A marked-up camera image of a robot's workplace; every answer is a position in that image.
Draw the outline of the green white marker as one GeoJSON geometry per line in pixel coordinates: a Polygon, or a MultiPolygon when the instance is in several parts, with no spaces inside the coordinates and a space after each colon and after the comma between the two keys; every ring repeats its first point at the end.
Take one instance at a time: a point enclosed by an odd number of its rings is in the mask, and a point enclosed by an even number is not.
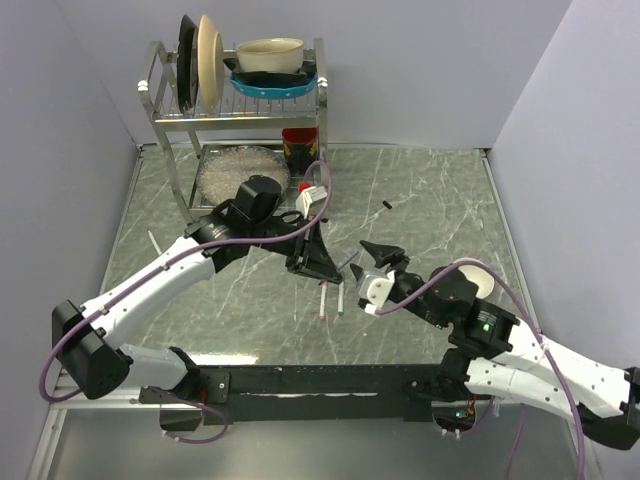
{"type": "Polygon", "coordinates": [[[337,315],[343,316],[345,312],[345,283],[341,282],[338,286],[338,302],[337,315]]]}

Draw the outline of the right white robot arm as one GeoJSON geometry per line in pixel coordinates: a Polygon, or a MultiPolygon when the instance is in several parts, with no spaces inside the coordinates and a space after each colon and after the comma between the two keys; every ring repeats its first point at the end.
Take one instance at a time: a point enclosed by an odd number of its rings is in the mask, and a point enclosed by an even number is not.
{"type": "Polygon", "coordinates": [[[547,338],[523,317],[479,296],[459,261],[428,279],[408,271],[398,246],[362,241],[375,267],[352,265],[359,306],[374,316],[405,309],[449,331],[441,363],[414,395],[454,402],[499,397],[572,420],[590,440],[621,451],[639,440],[639,370],[606,366],[547,338]]]}

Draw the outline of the red white marker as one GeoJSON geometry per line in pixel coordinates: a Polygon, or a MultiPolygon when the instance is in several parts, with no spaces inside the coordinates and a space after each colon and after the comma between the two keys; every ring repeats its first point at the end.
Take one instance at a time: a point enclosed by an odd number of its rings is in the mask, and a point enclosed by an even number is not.
{"type": "Polygon", "coordinates": [[[328,282],[321,282],[321,295],[319,304],[319,319],[320,321],[326,321],[327,317],[327,294],[328,294],[328,282]]]}

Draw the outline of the purple pen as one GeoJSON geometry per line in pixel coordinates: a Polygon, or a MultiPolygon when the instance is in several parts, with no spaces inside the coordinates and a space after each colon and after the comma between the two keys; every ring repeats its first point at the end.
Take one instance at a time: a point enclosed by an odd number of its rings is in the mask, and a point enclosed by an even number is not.
{"type": "Polygon", "coordinates": [[[359,253],[358,249],[352,249],[341,261],[339,261],[336,265],[338,271],[342,270],[346,265],[348,265],[359,253]]]}

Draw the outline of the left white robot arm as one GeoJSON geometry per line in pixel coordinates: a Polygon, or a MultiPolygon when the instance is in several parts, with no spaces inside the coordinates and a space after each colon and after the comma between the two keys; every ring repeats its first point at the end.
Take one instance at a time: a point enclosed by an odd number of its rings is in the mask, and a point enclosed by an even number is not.
{"type": "Polygon", "coordinates": [[[155,310],[253,246],[283,256],[292,274],[340,283],[320,230],[331,193],[310,185],[299,193],[295,210],[278,214],[280,184],[250,177],[233,198],[190,223],[164,253],[120,285],[82,306],[59,303],[52,311],[52,358],[91,400],[124,385],[159,387],[179,402],[191,399],[199,378],[189,356],[176,347],[131,345],[131,335],[155,310]]]}

